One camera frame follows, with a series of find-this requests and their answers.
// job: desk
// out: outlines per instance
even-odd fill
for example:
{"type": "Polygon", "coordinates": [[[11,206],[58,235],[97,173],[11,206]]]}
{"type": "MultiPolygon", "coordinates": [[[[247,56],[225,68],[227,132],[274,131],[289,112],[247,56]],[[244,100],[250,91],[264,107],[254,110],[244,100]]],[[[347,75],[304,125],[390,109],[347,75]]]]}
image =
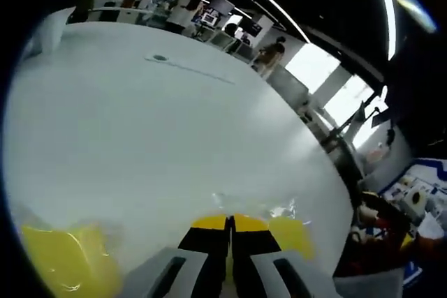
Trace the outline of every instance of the desk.
{"type": "Polygon", "coordinates": [[[3,136],[11,203],[56,228],[118,225],[125,272],[218,211],[213,193],[296,195],[329,274],[349,233],[348,191],[296,113],[246,64],[167,31],[68,25],[53,54],[18,68],[3,136]]]}
{"type": "Polygon", "coordinates": [[[99,21],[103,11],[119,11],[116,22],[125,22],[128,24],[143,24],[154,28],[164,28],[165,21],[169,17],[169,12],[155,8],[154,10],[145,10],[141,8],[123,8],[123,7],[99,7],[90,11],[88,22],[99,21]],[[149,15],[150,19],[142,20],[143,17],[149,15]]]}

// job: led strip light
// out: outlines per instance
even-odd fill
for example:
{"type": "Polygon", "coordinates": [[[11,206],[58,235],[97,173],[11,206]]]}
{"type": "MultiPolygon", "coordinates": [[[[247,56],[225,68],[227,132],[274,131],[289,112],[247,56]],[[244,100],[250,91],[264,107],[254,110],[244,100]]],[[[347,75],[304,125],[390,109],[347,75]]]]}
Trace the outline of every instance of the led strip light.
{"type": "Polygon", "coordinates": [[[391,60],[396,53],[396,17],[394,14],[393,0],[384,1],[388,23],[388,60],[391,60]]]}

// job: display screen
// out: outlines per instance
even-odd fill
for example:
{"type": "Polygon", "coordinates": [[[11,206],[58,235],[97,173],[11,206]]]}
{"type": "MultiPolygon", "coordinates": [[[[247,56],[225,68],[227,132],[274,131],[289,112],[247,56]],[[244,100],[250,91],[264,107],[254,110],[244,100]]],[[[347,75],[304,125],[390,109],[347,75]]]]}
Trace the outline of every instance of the display screen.
{"type": "Polygon", "coordinates": [[[213,25],[213,24],[217,21],[217,18],[214,17],[214,16],[212,16],[212,15],[205,14],[205,15],[202,17],[202,21],[204,21],[204,22],[206,22],[206,23],[208,23],[208,24],[210,24],[210,25],[213,25]]]}
{"type": "Polygon", "coordinates": [[[253,20],[248,17],[244,17],[242,21],[239,23],[239,27],[244,29],[251,36],[258,36],[259,32],[262,30],[262,27],[255,23],[253,20]]]}
{"type": "Polygon", "coordinates": [[[216,10],[223,15],[228,15],[235,6],[227,0],[211,0],[211,3],[208,7],[216,10]]]}

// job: yellow plastic part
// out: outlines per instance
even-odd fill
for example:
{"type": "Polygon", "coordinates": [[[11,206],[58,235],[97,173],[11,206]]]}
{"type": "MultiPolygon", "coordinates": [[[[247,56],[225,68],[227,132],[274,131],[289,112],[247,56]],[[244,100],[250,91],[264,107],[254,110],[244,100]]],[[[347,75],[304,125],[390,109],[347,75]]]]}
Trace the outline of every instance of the yellow plastic part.
{"type": "Polygon", "coordinates": [[[312,239],[302,221],[277,217],[269,222],[268,229],[282,251],[298,251],[306,260],[315,258],[312,239]]]}
{"type": "Polygon", "coordinates": [[[98,226],[74,232],[22,226],[28,256],[56,298],[114,297],[122,288],[117,263],[105,252],[98,226]]]}
{"type": "Polygon", "coordinates": [[[400,248],[404,248],[407,244],[409,244],[410,242],[412,242],[414,239],[411,237],[410,234],[406,234],[404,241],[402,242],[402,245],[400,246],[400,248]]]}
{"type": "Polygon", "coordinates": [[[364,193],[365,195],[373,195],[375,197],[379,197],[379,195],[375,192],[370,192],[370,191],[363,191],[362,193],[364,193]]]}
{"type": "Polygon", "coordinates": [[[235,214],[236,232],[259,232],[268,230],[268,226],[262,220],[250,218],[243,214],[235,214]]]}
{"type": "Polygon", "coordinates": [[[191,225],[192,228],[203,228],[207,230],[223,230],[225,228],[226,215],[207,216],[200,218],[191,225]]]}

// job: tabletop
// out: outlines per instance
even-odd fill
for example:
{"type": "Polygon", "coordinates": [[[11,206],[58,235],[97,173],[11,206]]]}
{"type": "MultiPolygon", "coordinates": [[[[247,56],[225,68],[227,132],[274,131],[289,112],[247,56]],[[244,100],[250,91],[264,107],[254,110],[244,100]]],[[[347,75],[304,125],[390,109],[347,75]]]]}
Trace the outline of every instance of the tabletop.
{"type": "Polygon", "coordinates": [[[55,228],[113,224],[124,271],[219,211],[213,194],[296,198],[329,274],[350,229],[343,181],[286,102],[245,63],[166,31],[68,25],[19,66],[3,136],[10,203],[55,228]]]}

